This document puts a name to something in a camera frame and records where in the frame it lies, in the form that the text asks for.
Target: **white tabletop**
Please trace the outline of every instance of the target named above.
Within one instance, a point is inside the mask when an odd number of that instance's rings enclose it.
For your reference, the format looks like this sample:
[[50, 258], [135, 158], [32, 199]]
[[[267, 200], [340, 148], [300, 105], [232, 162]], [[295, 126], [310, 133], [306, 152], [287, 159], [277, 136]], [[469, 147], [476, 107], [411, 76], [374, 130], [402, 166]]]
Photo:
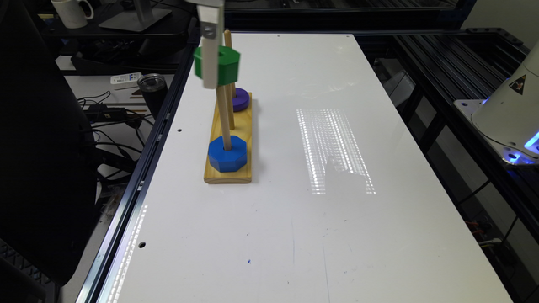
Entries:
[[204, 183], [191, 75], [101, 301], [510, 302], [352, 35], [232, 38], [253, 182]]

